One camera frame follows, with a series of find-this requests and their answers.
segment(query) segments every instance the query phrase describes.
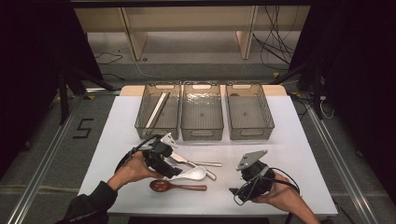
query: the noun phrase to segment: table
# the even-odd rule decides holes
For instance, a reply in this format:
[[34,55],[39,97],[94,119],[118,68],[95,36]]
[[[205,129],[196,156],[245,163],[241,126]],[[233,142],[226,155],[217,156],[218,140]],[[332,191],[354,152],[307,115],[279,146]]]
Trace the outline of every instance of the table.
[[[134,128],[140,105],[139,91],[131,93],[131,87],[116,97],[106,126],[93,155],[91,165],[83,180],[79,194],[90,194],[100,180],[108,180],[120,159],[132,147],[142,142]],[[119,197],[109,209],[109,214],[145,217],[268,217],[285,215],[268,204],[233,201],[228,188],[239,188],[245,182],[235,167],[246,152],[268,150],[261,161],[271,167],[284,170],[298,183],[307,204],[319,217],[337,214],[331,195],[324,183],[304,130],[289,96],[282,87],[265,88],[267,101],[273,115],[274,128],[269,140],[230,141],[227,115],[224,114],[224,132],[217,142],[184,142],[179,137],[175,152],[192,161],[220,161],[222,167],[207,167],[218,177],[201,181],[178,180],[178,184],[206,184],[207,191],[173,189],[157,193],[149,188],[152,179],[129,184],[119,191]],[[225,102],[222,100],[223,112]]]

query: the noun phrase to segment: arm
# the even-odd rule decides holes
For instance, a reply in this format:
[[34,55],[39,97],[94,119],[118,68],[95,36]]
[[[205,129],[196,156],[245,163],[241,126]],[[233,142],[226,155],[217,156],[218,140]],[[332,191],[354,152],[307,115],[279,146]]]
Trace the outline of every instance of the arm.
[[163,178],[147,167],[141,152],[136,152],[107,183],[101,181],[91,195],[82,194],[74,198],[64,220],[58,223],[107,223],[107,210],[116,201],[118,190],[128,183],[148,177]]
[[[285,176],[278,173],[276,173],[276,179],[289,182]],[[319,223],[319,220],[315,217],[315,214],[305,203],[303,198],[298,194],[298,192],[292,187],[284,184],[274,183],[268,193],[263,194],[251,201],[254,203],[269,203],[280,210],[293,213],[304,223]]]

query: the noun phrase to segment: metal utensil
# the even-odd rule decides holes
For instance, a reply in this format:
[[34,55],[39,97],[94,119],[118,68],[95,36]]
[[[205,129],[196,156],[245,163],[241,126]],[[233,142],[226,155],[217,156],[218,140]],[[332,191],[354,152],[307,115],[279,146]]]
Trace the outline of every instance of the metal utensil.
[[[188,165],[191,166],[191,167],[196,167],[196,166],[198,166],[198,165],[196,165],[195,163],[193,163],[192,161],[188,161],[188,160],[186,160],[185,158],[183,158],[183,157],[177,155],[175,152],[172,152],[172,154],[171,154],[170,157],[171,157],[172,159],[174,159],[175,161],[178,161],[178,162],[185,162],[186,164],[188,164]],[[216,175],[213,174],[212,172],[208,171],[207,169],[206,169],[206,175],[207,175],[209,178],[211,178],[212,180],[216,180],[216,179],[217,179]]]
[[149,187],[156,192],[166,192],[169,189],[194,189],[207,190],[206,185],[174,185],[167,180],[153,180],[149,183]]
[[[175,161],[172,158],[168,158],[168,161],[172,162],[173,164],[185,164],[186,162],[184,161]],[[208,162],[208,161],[192,161],[195,165],[201,165],[201,166],[216,166],[216,167],[221,167],[222,163],[221,162]]]
[[169,98],[170,92],[163,92],[158,100],[157,104],[152,111],[152,114],[148,120],[145,130],[143,130],[143,135],[149,135],[150,128],[155,126],[158,118],[160,117],[161,111],[163,111],[163,107],[166,104],[167,99]]
[[174,177],[170,178],[169,181],[176,179],[201,180],[204,179],[205,176],[206,176],[206,169],[202,166],[197,166],[190,169],[186,173],[175,175]]

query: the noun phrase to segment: white ladle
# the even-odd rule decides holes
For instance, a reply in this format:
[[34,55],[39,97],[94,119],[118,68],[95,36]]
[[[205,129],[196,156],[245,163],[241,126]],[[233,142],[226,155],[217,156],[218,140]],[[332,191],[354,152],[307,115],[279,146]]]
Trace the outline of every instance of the white ladle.
[[202,166],[196,166],[190,169],[188,172],[176,175],[169,180],[176,180],[176,179],[191,179],[191,180],[201,180],[204,179],[206,176],[206,169]]

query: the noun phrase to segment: hand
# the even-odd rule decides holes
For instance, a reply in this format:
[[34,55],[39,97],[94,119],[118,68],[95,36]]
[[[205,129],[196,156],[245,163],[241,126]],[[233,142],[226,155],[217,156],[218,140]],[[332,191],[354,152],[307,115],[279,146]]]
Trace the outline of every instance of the hand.
[[132,158],[107,181],[107,184],[114,190],[119,190],[122,186],[136,182],[144,178],[163,178],[162,175],[150,170],[145,161],[142,152],[138,151]]
[[[290,182],[285,176],[276,173],[276,179]],[[319,223],[312,210],[299,193],[288,185],[274,182],[271,190],[255,199],[254,203],[268,203],[285,212],[293,213],[305,223]]]

